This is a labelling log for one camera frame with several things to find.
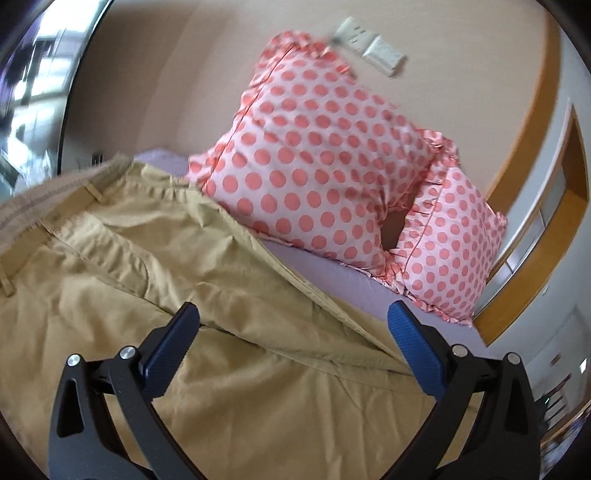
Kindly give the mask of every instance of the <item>pink polka dot pillow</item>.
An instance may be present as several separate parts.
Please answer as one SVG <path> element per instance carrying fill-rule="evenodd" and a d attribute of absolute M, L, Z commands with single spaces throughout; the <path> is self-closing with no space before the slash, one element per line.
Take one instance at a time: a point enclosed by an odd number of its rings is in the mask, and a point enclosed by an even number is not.
<path fill-rule="evenodd" d="M 190 157 L 189 179 L 261 235 L 384 275 L 380 224 L 434 155 L 307 34 L 265 49 L 232 129 Z"/>
<path fill-rule="evenodd" d="M 388 275 L 426 312 L 471 324 L 507 219 L 495 213 L 457 162 L 457 148 L 425 131 L 440 153 L 409 211 Z"/>

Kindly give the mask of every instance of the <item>electrical outlet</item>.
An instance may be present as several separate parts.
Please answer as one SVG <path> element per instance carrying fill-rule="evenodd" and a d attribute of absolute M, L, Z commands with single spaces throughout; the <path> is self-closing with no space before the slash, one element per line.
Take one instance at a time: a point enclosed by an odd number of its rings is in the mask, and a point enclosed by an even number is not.
<path fill-rule="evenodd" d="M 333 42 L 362 56 L 377 36 L 377 33 L 364 29 L 357 20 L 349 17 L 336 31 Z"/>
<path fill-rule="evenodd" d="M 371 45 L 363 54 L 364 60 L 367 60 L 388 76 L 394 74 L 396 67 L 403 58 L 404 55 L 394 50 L 393 46 L 386 42 L 381 35 L 371 42 Z"/>

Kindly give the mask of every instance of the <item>silver bolt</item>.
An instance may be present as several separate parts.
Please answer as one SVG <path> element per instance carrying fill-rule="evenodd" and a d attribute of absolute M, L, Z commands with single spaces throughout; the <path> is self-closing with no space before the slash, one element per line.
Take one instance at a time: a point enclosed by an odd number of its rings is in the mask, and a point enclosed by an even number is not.
<path fill-rule="evenodd" d="M 119 352 L 119 356 L 123 360 L 129 360 L 130 358 L 133 358 L 134 355 L 135 355 L 135 347 L 134 346 L 123 347 L 121 349 L 121 351 Z"/>
<path fill-rule="evenodd" d="M 468 349 L 463 345 L 454 345 L 452 347 L 452 352 L 455 356 L 460 358 L 464 358 L 466 355 L 468 355 Z"/>
<path fill-rule="evenodd" d="M 74 355 L 70 355 L 68 357 L 67 364 L 69 367 L 75 367 L 79 363 L 80 363 L 80 355 L 75 353 Z"/>
<path fill-rule="evenodd" d="M 521 363 L 521 357 L 513 352 L 507 355 L 507 360 L 509 360 L 509 363 L 512 363 L 513 365 L 519 365 Z"/>

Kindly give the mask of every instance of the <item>mattress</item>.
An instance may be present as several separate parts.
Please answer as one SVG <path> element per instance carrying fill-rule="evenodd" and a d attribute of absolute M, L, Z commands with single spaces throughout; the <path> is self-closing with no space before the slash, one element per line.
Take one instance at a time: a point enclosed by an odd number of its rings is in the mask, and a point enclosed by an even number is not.
<path fill-rule="evenodd" d="M 140 153 L 135 156 L 135 159 L 160 168 L 171 175 L 182 175 L 188 169 L 186 157 L 161 148 Z M 435 327 L 450 345 L 461 343 L 474 355 L 491 356 L 474 327 L 454 325 L 444 322 L 434 313 L 425 313 L 406 297 L 394 293 L 365 274 L 334 260 L 275 242 L 262 241 L 262 243 L 287 267 L 298 272 L 312 285 L 333 297 L 346 300 L 352 306 L 377 319 L 386 321 L 388 306 L 392 302 L 402 300 L 409 305 L 422 324 Z"/>

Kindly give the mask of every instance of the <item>beige wall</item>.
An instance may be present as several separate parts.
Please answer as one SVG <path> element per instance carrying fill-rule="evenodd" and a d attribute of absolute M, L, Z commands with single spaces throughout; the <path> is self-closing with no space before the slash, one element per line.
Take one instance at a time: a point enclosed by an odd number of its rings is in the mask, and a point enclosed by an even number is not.
<path fill-rule="evenodd" d="M 94 149 L 206 150 L 269 38 L 289 28 L 329 38 L 349 15 L 408 55 L 388 79 L 346 54 L 361 82 L 453 138 L 486 190 L 535 92 L 544 12 L 534 0 L 116 0 L 80 72 L 64 163 Z"/>

